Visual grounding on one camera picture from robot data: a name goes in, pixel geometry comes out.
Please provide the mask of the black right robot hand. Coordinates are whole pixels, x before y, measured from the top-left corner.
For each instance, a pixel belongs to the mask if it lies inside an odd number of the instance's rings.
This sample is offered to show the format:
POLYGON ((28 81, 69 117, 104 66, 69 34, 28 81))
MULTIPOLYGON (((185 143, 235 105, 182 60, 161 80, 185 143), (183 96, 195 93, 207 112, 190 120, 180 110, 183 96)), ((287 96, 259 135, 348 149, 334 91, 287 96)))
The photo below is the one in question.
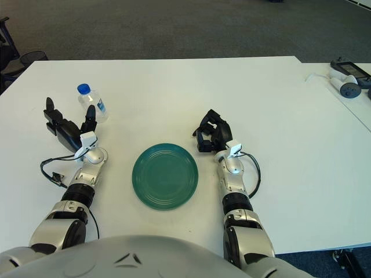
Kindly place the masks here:
POLYGON ((224 151, 227 143, 232 140, 229 124, 212 109, 203 117, 192 136, 197 139, 199 152, 224 151))

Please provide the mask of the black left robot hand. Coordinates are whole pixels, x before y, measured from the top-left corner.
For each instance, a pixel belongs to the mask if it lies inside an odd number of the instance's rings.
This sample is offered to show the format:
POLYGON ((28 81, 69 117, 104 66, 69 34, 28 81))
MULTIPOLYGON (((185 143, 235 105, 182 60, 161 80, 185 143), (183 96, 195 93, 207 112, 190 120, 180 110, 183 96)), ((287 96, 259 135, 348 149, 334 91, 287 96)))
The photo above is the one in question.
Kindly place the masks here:
POLYGON ((54 108, 53 100, 50 97, 46 98, 46 109, 43 112, 48 120, 46 123, 48 130, 71 152, 76 152, 82 146, 80 135, 95 131, 97 126, 94 105, 88 107, 85 121, 80 128, 73 121, 63 118, 62 113, 54 108))

